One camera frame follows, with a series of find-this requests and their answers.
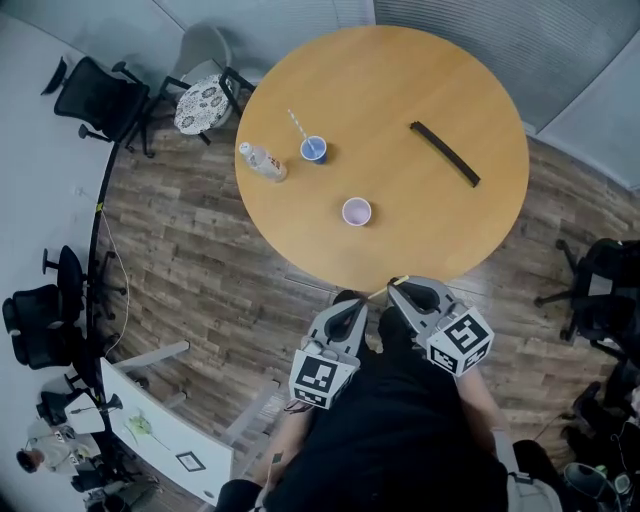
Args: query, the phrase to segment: bottle cap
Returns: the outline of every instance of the bottle cap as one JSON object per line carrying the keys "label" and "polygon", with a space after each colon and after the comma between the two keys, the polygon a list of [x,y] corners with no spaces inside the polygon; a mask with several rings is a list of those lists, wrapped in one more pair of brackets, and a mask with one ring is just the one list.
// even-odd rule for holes
{"label": "bottle cap", "polygon": [[250,155],[251,151],[253,151],[253,146],[251,144],[249,144],[248,142],[243,142],[242,144],[240,144],[238,149],[240,150],[241,154]]}

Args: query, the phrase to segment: black shirt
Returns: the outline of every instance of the black shirt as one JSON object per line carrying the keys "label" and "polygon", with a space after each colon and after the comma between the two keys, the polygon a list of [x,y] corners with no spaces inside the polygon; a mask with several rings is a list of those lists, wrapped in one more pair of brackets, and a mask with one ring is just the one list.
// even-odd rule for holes
{"label": "black shirt", "polygon": [[[315,414],[268,512],[507,509],[506,470],[474,444],[453,378],[415,353],[373,357]],[[259,491],[229,482],[216,511],[251,510]]]}

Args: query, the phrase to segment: blue cup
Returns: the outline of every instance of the blue cup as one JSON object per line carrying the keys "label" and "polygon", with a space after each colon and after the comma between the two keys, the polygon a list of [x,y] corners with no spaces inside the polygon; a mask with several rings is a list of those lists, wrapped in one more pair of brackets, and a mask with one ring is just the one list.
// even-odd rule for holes
{"label": "blue cup", "polygon": [[327,143],[322,137],[312,135],[300,144],[300,154],[309,162],[323,164],[327,161]]}

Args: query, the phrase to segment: white cable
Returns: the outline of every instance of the white cable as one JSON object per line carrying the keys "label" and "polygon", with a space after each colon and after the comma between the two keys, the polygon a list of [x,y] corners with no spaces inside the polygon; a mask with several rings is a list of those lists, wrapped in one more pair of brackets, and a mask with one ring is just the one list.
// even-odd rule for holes
{"label": "white cable", "polygon": [[124,281],[127,285],[127,308],[125,309],[125,312],[124,312],[124,325],[122,326],[122,332],[120,333],[120,337],[118,338],[118,340],[113,345],[111,345],[109,350],[105,352],[104,357],[107,357],[109,355],[109,352],[111,352],[114,348],[116,348],[116,346],[118,345],[118,343],[120,343],[120,340],[124,336],[124,331],[127,328],[127,321],[129,320],[129,298],[131,297],[131,294],[129,293],[129,278],[127,277],[127,271],[125,270],[124,263],[122,263],[122,258],[118,253],[118,248],[116,247],[116,243],[113,241],[113,236],[111,236],[111,229],[109,228],[109,223],[107,222],[107,216],[104,213],[104,205],[102,206],[100,213],[102,214],[104,225],[107,226],[107,233],[109,233],[109,240],[111,240],[111,245],[113,245],[113,252],[115,252],[116,256],[118,257],[118,261],[120,262],[120,267],[122,268],[122,273],[124,274]]}

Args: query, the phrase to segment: floor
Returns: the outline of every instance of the floor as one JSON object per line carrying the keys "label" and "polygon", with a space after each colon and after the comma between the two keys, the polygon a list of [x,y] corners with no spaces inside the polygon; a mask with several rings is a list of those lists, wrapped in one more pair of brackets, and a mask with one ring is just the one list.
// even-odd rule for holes
{"label": "floor", "polygon": [[[313,315],[332,301],[336,287],[289,264],[260,236],[240,198],[234,176],[237,123],[211,133],[209,147],[180,135],[169,122],[154,133],[156,157],[121,151],[113,168],[105,212],[130,285],[126,335],[111,353],[130,357],[186,339],[189,352],[148,372],[151,391],[163,399],[177,389],[189,399],[176,412],[208,432],[220,433],[275,378],[285,388],[300,337]],[[566,411],[614,361],[586,340],[559,339],[568,323],[565,303],[537,309],[536,295],[566,288],[571,275],[554,248],[558,237],[583,254],[601,237],[638,238],[637,196],[543,144],[529,141],[531,176],[520,216],[498,249],[450,283],[477,306],[496,332],[481,365],[514,437],[535,438]],[[99,252],[109,239],[104,222]],[[109,272],[124,284],[117,262]],[[122,328],[126,298],[114,294],[114,322]],[[372,308],[368,342],[375,344]],[[272,428],[284,396],[269,404],[239,450]],[[556,464],[568,460],[556,419],[539,441]],[[199,503],[166,483],[166,510],[188,512]]]}

